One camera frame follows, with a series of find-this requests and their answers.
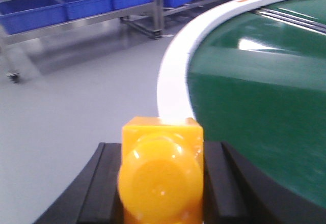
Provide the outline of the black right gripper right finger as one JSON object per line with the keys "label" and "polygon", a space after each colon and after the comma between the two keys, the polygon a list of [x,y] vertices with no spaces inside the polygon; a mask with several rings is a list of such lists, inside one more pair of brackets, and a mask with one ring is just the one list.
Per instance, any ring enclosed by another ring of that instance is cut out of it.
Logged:
{"label": "black right gripper right finger", "polygon": [[325,223],[325,208],[276,183],[227,142],[204,143],[205,223]]}

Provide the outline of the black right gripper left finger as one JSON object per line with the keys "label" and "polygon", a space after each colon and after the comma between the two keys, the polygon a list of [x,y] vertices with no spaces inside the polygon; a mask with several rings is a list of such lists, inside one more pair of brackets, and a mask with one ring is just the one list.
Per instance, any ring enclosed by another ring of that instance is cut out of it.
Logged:
{"label": "black right gripper left finger", "polygon": [[123,223],[117,177],[121,144],[100,143],[71,184],[36,223]]}

